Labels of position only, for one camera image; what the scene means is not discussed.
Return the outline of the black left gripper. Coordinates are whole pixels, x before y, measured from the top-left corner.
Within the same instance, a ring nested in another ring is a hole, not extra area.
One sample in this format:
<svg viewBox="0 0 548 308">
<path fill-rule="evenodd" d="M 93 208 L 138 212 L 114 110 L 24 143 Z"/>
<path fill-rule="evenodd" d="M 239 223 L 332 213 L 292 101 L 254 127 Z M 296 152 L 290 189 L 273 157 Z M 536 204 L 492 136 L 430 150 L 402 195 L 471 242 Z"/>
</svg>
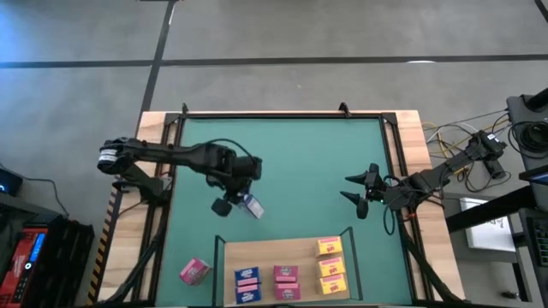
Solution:
<svg viewBox="0 0 548 308">
<path fill-rule="evenodd" d="M 232 211 L 230 202 L 247 202 L 253 195 L 251 185 L 262 175 L 262 162 L 259 157 L 234 157 L 222 172 L 212 176 L 212 185 L 224 191 L 223 198 L 216 198 L 211 210 L 220 217 Z"/>
</svg>

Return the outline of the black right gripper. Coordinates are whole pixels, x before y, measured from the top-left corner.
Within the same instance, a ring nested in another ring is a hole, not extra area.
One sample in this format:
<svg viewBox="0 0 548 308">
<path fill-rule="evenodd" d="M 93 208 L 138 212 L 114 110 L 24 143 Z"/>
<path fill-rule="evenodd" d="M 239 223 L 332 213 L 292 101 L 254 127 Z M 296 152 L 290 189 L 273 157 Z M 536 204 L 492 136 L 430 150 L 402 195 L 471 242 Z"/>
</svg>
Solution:
<svg viewBox="0 0 548 308">
<path fill-rule="evenodd" d="M 368 202 L 384 201 L 384 193 L 387 186 L 379 175 L 379 166 L 376 163 L 371 163 L 368 171 L 359 175 L 347 176 L 345 177 L 345 180 L 355 184 L 365 185 L 365 198 L 361 197 L 358 193 L 340 192 L 343 197 L 355 205 L 357 217 L 361 220 L 365 220 L 369 211 Z"/>
</svg>

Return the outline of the wooden shelf with black legs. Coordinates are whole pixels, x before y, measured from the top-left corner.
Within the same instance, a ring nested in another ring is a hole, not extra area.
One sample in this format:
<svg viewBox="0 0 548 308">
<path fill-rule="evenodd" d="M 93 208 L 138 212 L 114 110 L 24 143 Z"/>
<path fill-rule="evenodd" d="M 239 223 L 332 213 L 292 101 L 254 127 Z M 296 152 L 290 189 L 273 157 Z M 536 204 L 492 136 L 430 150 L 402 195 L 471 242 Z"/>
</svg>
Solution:
<svg viewBox="0 0 548 308">
<path fill-rule="evenodd" d="M 318 261 L 315 250 L 317 239 L 298 238 L 262 241 L 227 241 L 220 235 L 214 240 L 211 304 L 215 307 L 237 307 L 235 302 L 234 272 L 257 267 L 263 284 L 263 298 L 258 305 L 357 305 L 364 299 L 354 230 L 345 228 L 339 235 L 343 251 L 338 254 L 346 266 L 344 275 L 347 289 L 323 295 L 318 279 Z M 296 266 L 301 284 L 299 300 L 277 300 L 274 293 L 273 271 L 276 265 Z"/>
</svg>

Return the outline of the yellow black hazard tape strip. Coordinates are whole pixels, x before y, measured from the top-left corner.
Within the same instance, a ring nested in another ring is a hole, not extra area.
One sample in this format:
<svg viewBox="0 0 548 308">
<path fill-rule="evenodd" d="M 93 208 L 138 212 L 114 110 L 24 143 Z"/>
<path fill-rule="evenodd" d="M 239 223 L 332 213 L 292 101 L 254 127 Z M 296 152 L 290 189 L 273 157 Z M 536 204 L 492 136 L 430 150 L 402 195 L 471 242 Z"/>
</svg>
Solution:
<svg viewBox="0 0 548 308">
<path fill-rule="evenodd" d="M 131 239 L 127 239 L 120 213 L 140 197 L 131 188 L 112 187 L 108 197 L 106 212 L 99 227 L 98 247 L 91 255 L 92 273 L 89 287 L 86 290 L 86 306 L 107 300 L 127 279 L 132 263 L 134 250 Z"/>
</svg>

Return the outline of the black beam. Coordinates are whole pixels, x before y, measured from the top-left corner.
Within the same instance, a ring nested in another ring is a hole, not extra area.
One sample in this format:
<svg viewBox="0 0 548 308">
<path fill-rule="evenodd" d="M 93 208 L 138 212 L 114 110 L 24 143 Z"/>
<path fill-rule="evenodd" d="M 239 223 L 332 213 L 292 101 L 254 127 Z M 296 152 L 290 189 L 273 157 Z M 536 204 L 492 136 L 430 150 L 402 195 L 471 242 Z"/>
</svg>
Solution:
<svg viewBox="0 0 548 308">
<path fill-rule="evenodd" d="M 449 216 L 446 225 L 450 233 L 508 216 L 521 209 L 535 209 L 537 203 L 530 186 L 522 187 L 486 203 Z"/>
</svg>

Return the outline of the white board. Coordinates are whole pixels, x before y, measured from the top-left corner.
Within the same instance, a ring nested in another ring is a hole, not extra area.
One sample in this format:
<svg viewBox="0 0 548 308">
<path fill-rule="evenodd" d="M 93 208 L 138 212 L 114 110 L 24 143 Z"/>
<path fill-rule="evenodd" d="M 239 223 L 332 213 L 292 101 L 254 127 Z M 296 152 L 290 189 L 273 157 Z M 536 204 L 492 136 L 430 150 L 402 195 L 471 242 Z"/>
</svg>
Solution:
<svg viewBox="0 0 548 308">
<path fill-rule="evenodd" d="M 466 228 L 468 247 L 473 249 L 515 252 L 509 218 L 506 216 Z"/>
</svg>

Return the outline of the black plastic crate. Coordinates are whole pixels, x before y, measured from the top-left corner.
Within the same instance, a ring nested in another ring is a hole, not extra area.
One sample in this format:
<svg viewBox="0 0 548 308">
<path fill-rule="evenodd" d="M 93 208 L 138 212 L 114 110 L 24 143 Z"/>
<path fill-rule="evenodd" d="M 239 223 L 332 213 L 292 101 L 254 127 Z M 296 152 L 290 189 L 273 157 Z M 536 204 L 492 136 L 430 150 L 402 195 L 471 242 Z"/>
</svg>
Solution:
<svg viewBox="0 0 548 308">
<path fill-rule="evenodd" d="M 65 216 L 40 217 L 30 224 L 36 234 L 25 271 L 22 308 L 69 308 L 86 268 L 95 233 L 92 226 Z"/>
</svg>

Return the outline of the dark laptop with blue screen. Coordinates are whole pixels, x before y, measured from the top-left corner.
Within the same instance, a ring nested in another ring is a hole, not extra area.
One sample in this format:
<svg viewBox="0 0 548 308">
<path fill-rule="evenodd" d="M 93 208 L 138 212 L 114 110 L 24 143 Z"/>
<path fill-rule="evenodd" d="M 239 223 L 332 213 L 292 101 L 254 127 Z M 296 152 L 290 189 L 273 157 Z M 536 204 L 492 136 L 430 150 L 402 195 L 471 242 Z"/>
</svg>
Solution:
<svg viewBox="0 0 548 308">
<path fill-rule="evenodd" d="M 519 179 L 530 183 L 548 186 L 548 164 L 520 173 Z"/>
</svg>

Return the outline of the dark grey side table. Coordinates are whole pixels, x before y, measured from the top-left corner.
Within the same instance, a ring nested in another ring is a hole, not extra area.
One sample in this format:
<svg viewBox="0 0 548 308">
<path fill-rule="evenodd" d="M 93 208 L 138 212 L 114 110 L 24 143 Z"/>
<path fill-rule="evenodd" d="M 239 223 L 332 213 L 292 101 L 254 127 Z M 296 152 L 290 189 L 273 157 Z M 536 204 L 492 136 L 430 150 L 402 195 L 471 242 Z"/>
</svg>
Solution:
<svg viewBox="0 0 548 308">
<path fill-rule="evenodd" d="M 510 129 L 508 139 L 519 152 L 525 169 L 548 164 L 548 87 L 534 95 L 506 99 Z"/>
</svg>

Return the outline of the black keyboard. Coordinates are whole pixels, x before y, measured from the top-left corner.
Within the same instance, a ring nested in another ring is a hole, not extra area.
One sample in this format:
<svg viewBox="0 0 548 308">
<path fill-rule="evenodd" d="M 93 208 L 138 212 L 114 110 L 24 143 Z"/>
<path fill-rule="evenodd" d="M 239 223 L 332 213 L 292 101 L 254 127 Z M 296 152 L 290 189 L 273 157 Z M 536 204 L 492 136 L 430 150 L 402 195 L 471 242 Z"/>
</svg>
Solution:
<svg viewBox="0 0 548 308">
<path fill-rule="evenodd" d="M 548 268 L 548 219 L 528 218 L 527 233 L 538 266 Z"/>
</svg>

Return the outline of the black device with blue light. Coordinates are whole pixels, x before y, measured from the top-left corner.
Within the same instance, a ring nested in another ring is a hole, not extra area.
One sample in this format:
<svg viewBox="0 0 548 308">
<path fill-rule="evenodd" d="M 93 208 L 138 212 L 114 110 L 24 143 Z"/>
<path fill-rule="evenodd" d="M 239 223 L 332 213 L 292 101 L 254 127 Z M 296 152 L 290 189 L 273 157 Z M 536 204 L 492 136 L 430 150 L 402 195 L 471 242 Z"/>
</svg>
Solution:
<svg viewBox="0 0 548 308">
<path fill-rule="evenodd" d="M 21 190 L 23 179 L 8 170 L 0 169 L 0 193 L 16 197 Z"/>
</svg>

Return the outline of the red electronic device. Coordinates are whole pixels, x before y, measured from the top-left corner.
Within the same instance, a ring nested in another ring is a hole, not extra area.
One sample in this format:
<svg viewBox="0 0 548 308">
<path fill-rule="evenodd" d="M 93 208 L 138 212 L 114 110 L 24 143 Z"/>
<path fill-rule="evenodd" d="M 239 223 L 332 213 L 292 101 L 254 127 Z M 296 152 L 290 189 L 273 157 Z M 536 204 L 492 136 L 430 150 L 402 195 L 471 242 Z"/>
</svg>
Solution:
<svg viewBox="0 0 548 308">
<path fill-rule="evenodd" d="M 47 233 L 47 228 L 23 229 L 0 285 L 0 308 L 22 308 Z"/>
</svg>

